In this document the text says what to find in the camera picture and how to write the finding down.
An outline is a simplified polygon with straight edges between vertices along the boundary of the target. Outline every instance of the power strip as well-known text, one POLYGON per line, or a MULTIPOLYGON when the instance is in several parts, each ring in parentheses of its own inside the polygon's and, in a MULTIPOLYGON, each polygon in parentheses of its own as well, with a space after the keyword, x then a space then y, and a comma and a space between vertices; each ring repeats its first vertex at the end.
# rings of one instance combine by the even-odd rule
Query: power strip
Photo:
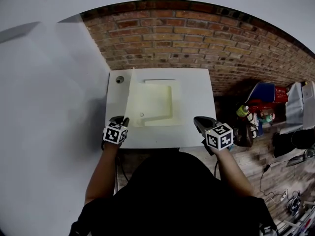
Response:
POLYGON ((282 202, 286 198, 286 196, 287 196, 287 190, 284 191, 284 194, 280 198, 280 202, 282 202))

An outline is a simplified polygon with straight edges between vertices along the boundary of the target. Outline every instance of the white table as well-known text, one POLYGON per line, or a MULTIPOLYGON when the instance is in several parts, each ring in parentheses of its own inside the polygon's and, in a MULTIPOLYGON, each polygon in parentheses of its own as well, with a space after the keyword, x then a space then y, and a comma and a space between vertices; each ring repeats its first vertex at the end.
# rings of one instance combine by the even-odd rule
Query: white table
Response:
MULTIPOLYGON (((182 115, 181 126, 128 127, 127 139, 121 148, 179 148, 202 146, 193 118, 207 116, 216 118, 215 105, 209 72, 196 68, 149 68, 137 69, 139 80, 172 79, 181 83, 182 115)), ((124 115, 126 111, 129 84, 132 70, 115 70, 110 72, 105 124, 114 116, 124 115), (116 78, 124 77, 118 84, 116 78)))

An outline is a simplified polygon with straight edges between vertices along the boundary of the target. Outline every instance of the blue object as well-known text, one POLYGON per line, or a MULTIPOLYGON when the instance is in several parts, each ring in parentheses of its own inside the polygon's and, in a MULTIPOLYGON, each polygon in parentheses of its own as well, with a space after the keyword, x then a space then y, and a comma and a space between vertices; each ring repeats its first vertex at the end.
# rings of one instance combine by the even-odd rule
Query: blue object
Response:
POLYGON ((264 134, 264 131, 262 130, 262 122, 260 121, 258 123, 258 134, 257 134, 257 137, 258 136, 262 136, 264 134))
POLYGON ((261 100, 263 102, 275 101, 276 86, 273 83, 258 82, 248 96, 249 100, 261 100))

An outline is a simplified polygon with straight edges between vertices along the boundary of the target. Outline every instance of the brick wall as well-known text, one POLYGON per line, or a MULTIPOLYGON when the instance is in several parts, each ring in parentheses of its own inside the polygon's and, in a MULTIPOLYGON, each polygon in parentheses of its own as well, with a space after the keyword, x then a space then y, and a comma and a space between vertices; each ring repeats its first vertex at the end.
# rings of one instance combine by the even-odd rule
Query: brick wall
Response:
POLYGON ((214 96, 237 94, 244 80, 278 86, 315 81, 315 55, 303 44, 265 21, 221 6, 146 0, 98 8, 82 18, 113 70, 205 68, 214 96))

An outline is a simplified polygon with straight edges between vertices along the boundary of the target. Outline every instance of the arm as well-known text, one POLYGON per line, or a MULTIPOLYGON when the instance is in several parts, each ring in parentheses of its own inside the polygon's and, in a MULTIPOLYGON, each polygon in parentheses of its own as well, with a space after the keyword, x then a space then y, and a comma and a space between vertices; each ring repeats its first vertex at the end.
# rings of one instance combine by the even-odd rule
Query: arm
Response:
POLYGON ((105 143, 104 151, 85 193, 85 202, 112 197, 115 188, 115 158, 120 145, 105 143))
POLYGON ((244 175, 233 155, 225 148, 221 151, 212 149, 219 162, 221 179, 239 196, 253 196, 253 187, 244 175))

